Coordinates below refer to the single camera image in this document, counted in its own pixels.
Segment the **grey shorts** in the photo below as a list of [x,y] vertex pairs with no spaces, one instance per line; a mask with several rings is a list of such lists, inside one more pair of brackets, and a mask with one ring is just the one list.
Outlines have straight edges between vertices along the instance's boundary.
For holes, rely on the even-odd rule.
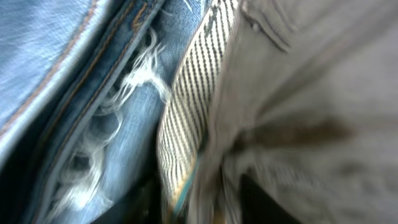
[[164,223],[397,222],[396,1],[215,1],[172,89]]

